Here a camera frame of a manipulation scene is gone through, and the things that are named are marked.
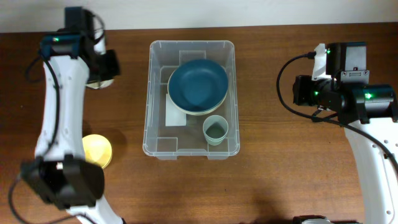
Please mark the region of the white cup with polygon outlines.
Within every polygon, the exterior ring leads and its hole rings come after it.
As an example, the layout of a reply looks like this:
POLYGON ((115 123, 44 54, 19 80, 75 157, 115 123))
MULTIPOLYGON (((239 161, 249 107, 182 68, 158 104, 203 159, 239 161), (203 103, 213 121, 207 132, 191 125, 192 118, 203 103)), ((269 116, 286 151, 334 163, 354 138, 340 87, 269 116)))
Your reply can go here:
MULTIPOLYGON (((105 38, 101 39, 95 46, 94 46, 95 52, 100 55, 104 55, 106 52, 106 41, 105 38)), ((99 90, 103 89, 106 87, 109 87, 112 85, 114 82, 113 79, 111 80, 100 80, 100 81, 95 81, 93 83, 87 83, 86 87, 91 88, 94 90, 99 90)))

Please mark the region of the yellow small bowl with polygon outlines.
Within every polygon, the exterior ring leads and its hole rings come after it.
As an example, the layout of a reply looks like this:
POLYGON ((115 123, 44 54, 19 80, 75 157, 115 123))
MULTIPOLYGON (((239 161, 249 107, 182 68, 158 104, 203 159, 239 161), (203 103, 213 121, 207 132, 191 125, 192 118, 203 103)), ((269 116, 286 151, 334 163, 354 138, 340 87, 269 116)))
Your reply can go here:
POLYGON ((110 141, 102 135, 90 134, 82 139, 85 160, 105 169, 111 162, 113 150, 110 141))

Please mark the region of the cream bowl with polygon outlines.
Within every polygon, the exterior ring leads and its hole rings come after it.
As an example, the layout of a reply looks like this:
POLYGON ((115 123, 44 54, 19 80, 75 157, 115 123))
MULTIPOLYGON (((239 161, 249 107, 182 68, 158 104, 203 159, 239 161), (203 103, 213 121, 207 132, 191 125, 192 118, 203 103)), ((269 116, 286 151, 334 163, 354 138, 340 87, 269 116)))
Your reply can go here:
POLYGON ((194 88, 168 88, 172 104, 186 114, 201 116, 218 109, 226 99, 228 91, 194 88))

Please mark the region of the blue bowl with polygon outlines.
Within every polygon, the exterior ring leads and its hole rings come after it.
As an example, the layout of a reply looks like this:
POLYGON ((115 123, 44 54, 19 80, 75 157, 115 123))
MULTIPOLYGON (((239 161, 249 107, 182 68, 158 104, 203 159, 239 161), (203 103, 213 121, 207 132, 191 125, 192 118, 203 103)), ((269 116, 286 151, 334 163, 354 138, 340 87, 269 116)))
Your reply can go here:
POLYGON ((229 78, 225 69, 218 63, 207 59, 197 59, 179 66, 171 74, 168 88, 188 88, 189 90, 206 88, 228 91, 229 78))

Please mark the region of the mint green cup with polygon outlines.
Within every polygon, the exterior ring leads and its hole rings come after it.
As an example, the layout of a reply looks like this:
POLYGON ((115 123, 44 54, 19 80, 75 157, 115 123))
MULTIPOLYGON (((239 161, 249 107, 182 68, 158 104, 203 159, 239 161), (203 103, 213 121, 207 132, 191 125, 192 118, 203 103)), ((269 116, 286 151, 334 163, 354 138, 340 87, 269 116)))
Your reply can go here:
POLYGON ((203 122, 203 134, 207 143, 212 146, 221 144, 228 130, 227 120, 220 115, 211 115, 203 122))

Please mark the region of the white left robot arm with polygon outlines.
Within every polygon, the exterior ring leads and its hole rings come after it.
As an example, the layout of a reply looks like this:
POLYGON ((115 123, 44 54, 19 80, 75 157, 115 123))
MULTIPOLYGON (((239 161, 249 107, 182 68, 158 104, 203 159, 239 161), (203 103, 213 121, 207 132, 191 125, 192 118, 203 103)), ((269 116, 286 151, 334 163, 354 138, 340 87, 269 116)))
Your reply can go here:
POLYGON ((45 72, 45 104, 35 158, 18 178, 45 202, 82 223, 124 223, 104 196, 102 167, 88 162, 82 141, 87 84, 119 75, 113 50, 101 29, 61 29, 47 34, 39 57, 45 72))

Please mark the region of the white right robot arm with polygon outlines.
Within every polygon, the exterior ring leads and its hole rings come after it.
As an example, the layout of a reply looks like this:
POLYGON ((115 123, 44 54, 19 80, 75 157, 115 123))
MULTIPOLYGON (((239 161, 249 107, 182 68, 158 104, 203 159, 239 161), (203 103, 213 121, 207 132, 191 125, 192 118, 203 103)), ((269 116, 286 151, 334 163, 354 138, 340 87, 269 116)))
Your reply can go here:
POLYGON ((389 85, 297 76, 294 104, 334 111, 352 148, 366 223, 397 223, 397 100, 389 85))

